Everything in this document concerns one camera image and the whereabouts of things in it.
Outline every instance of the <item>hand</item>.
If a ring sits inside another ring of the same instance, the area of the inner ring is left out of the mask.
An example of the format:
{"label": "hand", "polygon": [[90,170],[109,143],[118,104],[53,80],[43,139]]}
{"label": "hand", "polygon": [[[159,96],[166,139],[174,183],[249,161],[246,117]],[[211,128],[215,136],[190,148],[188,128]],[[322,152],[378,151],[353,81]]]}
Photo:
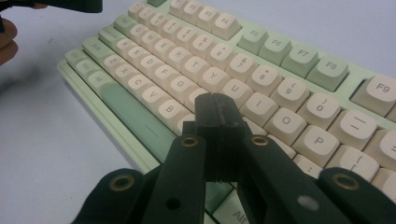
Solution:
{"label": "hand", "polygon": [[[35,4],[34,8],[45,8],[47,6]],[[15,43],[14,38],[17,36],[17,27],[6,19],[2,19],[6,32],[0,34],[0,65],[11,60],[18,51],[18,45]]]}

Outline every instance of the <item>white table surface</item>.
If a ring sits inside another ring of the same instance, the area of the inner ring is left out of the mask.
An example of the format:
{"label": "white table surface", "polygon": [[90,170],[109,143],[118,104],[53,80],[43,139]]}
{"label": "white table surface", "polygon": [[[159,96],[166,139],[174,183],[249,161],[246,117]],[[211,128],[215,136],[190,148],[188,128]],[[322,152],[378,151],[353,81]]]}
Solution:
{"label": "white table surface", "polygon": [[[0,223],[70,223],[100,178],[133,166],[56,69],[132,2],[104,0],[101,14],[53,7],[2,13],[18,26],[20,51],[0,67]],[[394,0],[203,2],[396,77]]]}

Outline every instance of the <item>keyboard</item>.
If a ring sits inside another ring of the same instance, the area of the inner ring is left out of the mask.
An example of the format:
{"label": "keyboard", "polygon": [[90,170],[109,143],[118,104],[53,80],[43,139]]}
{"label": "keyboard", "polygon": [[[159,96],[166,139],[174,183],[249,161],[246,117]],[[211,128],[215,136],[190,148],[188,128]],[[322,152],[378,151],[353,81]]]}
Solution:
{"label": "keyboard", "polygon": [[[143,173],[194,120],[195,97],[221,92],[306,174],[343,167],[396,203],[396,79],[221,8],[132,2],[58,69]],[[235,188],[206,184],[205,223],[248,223]]]}

